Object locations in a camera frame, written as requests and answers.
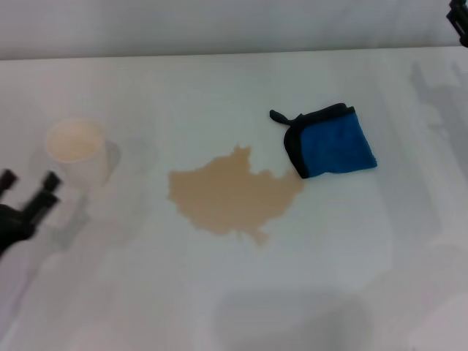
gray wall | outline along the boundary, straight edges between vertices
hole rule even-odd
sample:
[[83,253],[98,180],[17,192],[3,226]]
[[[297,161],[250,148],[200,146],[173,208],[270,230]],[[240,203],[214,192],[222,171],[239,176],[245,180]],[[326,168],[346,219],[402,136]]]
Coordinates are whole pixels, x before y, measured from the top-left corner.
[[0,0],[0,59],[457,45],[450,0]]

cup rim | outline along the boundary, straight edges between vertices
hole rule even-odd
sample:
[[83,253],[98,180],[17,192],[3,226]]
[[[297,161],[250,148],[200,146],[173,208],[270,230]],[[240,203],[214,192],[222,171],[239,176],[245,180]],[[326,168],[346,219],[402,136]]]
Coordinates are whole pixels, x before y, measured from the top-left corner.
[[[71,123],[71,122],[77,122],[77,121],[81,121],[81,122],[88,122],[90,124],[93,124],[94,127],[96,127],[96,129],[99,131],[99,133],[101,134],[101,142],[99,143],[99,145],[97,146],[97,149],[95,152],[93,152],[92,154],[88,155],[88,156],[84,156],[84,157],[81,157],[79,159],[74,159],[72,161],[65,161],[65,160],[61,160],[57,157],[55,157],[51,152],[50,152],[50,148],[49,148],[49,142],[50,142],[50,138],[51,138],[51,135],[59,128],[59,127],[62,127],[63,125],[65,124],[68,124],[68,123]],[[47,136],[45,138],[45,152],[47,152],[47,155],[53,159],[54,161],[56,162],[59,162],[59,163],[62,163],[62,164],[66,164],[66,165],[70,165],[70,164],[74,164],[74,163],[78,163],[78,162],[83,162],[83,161],[87,161],[88,159],[92,159],[98,152],[99,150],[102,148],[102,146],[105,144],[105,136],[104,136],[104,131],[102,130],[102,126],[101,124],[97,123],[95,120],[93,119],[90,119],[90,118],[65,118],[65,119],[62,119],[58,122],[56,122],[48,131],[47,133]]]

microfiber cloth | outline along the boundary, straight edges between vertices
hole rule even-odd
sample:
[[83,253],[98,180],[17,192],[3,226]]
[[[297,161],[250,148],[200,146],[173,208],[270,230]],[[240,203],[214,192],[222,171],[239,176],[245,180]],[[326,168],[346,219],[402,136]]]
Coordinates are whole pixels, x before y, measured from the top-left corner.
[[336,104],[293,120],[271,110],[270,117],[290,126],[284,147],[301,178],[377,166],[353,107]]

table surface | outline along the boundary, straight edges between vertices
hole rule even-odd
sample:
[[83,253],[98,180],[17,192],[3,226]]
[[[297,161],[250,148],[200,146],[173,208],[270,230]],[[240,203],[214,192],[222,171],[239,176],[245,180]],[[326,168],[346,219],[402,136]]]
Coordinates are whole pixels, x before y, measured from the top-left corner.
[[[379,166],[301,184],[268,111],[337,102]],[[2,350],[467,349],[467,49],[3,61],[0,113],[8,203],[52,167],[61,118],[102,123],[112,169],[23,244]]]

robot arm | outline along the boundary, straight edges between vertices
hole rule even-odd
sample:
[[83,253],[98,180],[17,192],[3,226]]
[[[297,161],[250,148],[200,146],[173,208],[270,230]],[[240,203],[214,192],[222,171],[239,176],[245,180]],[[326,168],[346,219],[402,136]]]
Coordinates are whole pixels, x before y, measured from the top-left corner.
[[447,19],[460,36],[460,44],[468,48],[468,8],[467,0],[452,0]]
[[[4,171],[0,177],[0,198],[16,180],[10,170]],[[54,192],[60,183],[60,179],[49,172],[39,191],[21,210],[0,204],[0,258],[11,245],[32,238],[37,226],[59,201]]]

